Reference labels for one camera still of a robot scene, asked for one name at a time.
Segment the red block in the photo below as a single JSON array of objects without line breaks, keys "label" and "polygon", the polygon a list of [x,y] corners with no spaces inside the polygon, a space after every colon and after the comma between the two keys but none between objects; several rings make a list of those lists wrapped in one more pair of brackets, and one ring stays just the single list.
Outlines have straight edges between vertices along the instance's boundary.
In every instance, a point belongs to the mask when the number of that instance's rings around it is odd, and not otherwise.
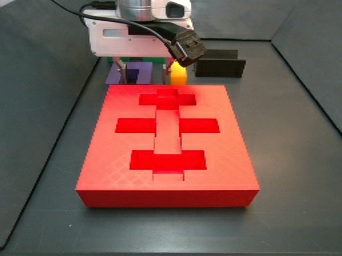
[{"label": "red block", "polygon": [[111,86],[77,181],[88,207],[238,207],[259,184],[224,86]]}]

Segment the cross-shaped cutout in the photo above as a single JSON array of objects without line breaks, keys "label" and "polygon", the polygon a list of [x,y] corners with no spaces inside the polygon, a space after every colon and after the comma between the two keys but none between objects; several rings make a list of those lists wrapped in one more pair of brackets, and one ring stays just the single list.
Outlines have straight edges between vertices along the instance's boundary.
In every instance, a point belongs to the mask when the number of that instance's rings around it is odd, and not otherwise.
[{"label": "cross-shaped cutout", "polygon": [[180,118],[179,106],[196,105],[194,94],[176,89],[159,89],[142,94],[139,105],[155,105],[155,118],[119,118],[116,133],[154,133],[154,150],[134,150],[131,170],[152,170],[154,174],[183,174],[184,170],[206,170],[203,150],[182,150],[182,133],[219,133],[214,118]]}]

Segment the gray table surface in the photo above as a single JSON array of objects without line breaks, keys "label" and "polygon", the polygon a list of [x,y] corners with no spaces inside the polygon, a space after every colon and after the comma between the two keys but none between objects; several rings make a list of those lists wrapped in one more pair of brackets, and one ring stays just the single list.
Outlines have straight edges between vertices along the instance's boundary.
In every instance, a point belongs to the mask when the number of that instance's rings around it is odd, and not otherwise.
[{"label": "gray table surface", "polygon": [[4,255],[25,253],[341,253],[342,140],[267,42],[238,49],[242,79],[226,84],[260,192],[247,208],[87,209],[73,191],[105,95],[103,60],[55,147]]},{"label": "gray table surface", "polygon": [[53,7],[0,8],[0,248],[97,61],[79,19]]}]

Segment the purple object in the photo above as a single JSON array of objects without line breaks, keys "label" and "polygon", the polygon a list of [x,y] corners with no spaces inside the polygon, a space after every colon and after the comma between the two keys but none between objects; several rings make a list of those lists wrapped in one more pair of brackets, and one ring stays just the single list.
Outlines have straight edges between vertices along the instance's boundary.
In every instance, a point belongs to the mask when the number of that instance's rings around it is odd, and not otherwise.
[{"label": "purple object", "polygon": [[[151,84],[152,82],[152,62],[125,62],[127,69],[139,70],[136,84]],[[117,66],[112,64],[111,71],[105,80],[105,84],[121,84],[121,74]]]}]

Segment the black cable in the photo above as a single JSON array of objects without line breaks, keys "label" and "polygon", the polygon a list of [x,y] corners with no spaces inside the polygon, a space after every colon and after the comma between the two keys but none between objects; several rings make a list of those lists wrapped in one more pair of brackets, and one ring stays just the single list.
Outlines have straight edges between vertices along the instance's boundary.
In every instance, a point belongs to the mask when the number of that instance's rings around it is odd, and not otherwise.
[{"label": "black cable", "polygon": [[87,18],[87,19],[92,19],[92,20],[100,20],[100,21],[108,21],[108,22],[116,22],[116,23],[121,23],[121,24],[127,24],[131,26],[135,26],[138,28],[144,29],[146,31],[148,31],[150,34],[152,34],[166,45],[166,47],[170,49],[170,43],[168,41],[162,37],[160,34],[158,34],[152,29],[150,29],[148,27],[143,26],[142,24],[132,22],[130,20],[123,20],[123,19],[115,19],[115,18],[107,18],[107,17],[97,17],[93,15],[88,15],[80,12],[75,12],[72,10],[69,10],[67,7],[64,7],[57,1],[55,0],[49,0],[53,4],[56,4],[64,11],[67,11],[68,13],[81,17],[81,18]]},{"label": "black cable", "polygon": [[[84,5],[80,7],[80,9],[79,9],[79,13],[83,13],[83,11],[84,11],[84,9],[85,9],[87,7],[91,7],[91,4],[84,4]],[[83,17],[79,17],[79,18],[80,18],[81,24],[87,27]]]}]

